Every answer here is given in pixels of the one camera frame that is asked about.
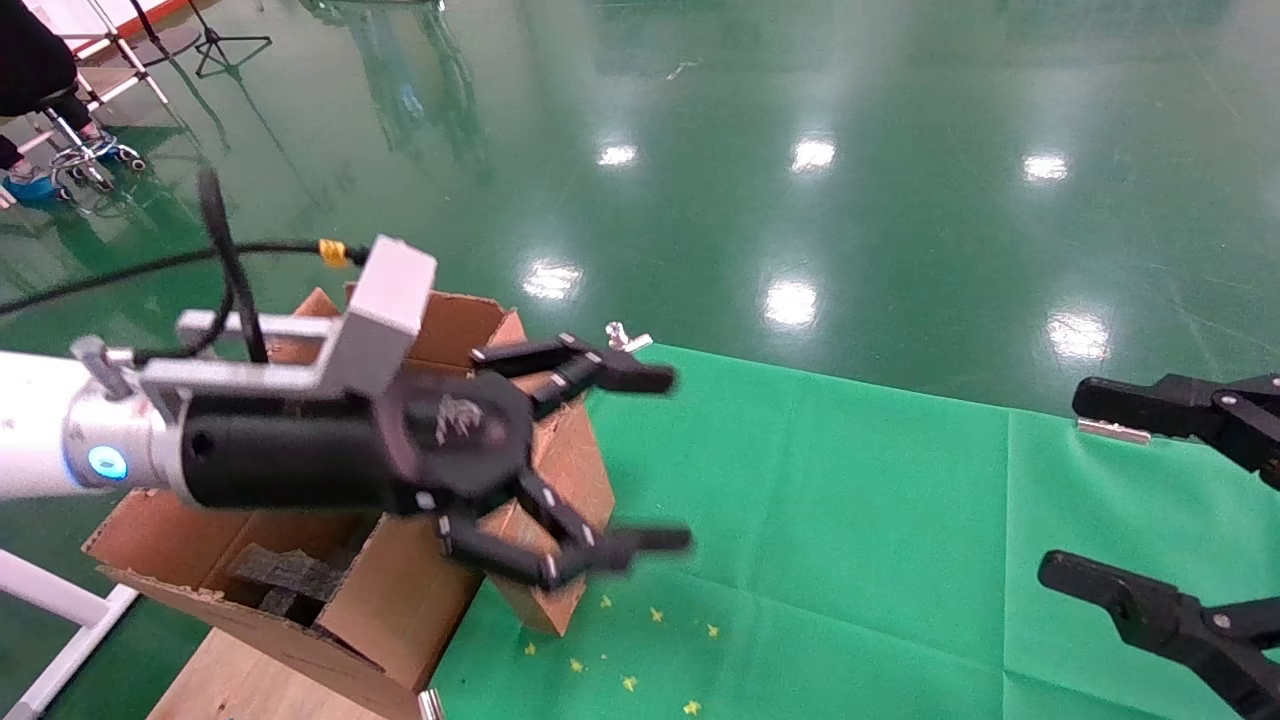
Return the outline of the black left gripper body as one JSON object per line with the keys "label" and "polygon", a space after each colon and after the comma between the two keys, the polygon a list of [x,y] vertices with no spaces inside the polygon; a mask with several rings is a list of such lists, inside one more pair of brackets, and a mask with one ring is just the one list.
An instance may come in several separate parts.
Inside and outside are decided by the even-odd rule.
{"label": "black left gripper body", "polygon": [[180,439],[205,509],[481,515],[532,465],[535,406],[493,372],[408,373],[376,398],[198,398]]}

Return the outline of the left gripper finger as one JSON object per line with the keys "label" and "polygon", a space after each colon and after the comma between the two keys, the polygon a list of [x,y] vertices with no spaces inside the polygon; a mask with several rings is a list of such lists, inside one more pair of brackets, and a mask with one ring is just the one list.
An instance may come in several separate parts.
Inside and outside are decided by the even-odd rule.
{"label": "left gripper finger", "polygon": [[[513,498],[554,541],[536,552],[483,532],[483,501]],[[559,591],[593,571],[625,573],[641,553],[682,553],[692,548],[686,525],[618,527],[598,530],[535,471],[520,471],[475,496],[434,492],[436,536],[444,555],[481,571],[540,591]]]}
{"label": "left gripper finger", "polygon": [[534,416],[549,416],[590,388],[667,395],[677,380],[671,365],[646,364],[623,348],[594,347],[564,333],[538,342],[474,348],[470,360],[474,370],[508,380],[544,373],[544,382],[526,393]]}

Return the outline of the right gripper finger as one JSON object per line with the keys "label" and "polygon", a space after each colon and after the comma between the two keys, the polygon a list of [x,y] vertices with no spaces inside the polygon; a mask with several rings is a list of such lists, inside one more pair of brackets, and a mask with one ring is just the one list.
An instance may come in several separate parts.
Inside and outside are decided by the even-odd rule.
{"label": "right gripper finger", "polygon": [[1152,386],[1100,377],[1078,384],[1076,415],[1170,438],[1196,438],[1279,488],[1279,377],[1204,380],[1167,374]]}
{"label": "right gripper finger", "polygon": [[1279,600],[1206,606],[1176,585],[1061,550],[1039,583],[1103,609],[1121,641],[1196,674],[1242,719],[1279,716]]}

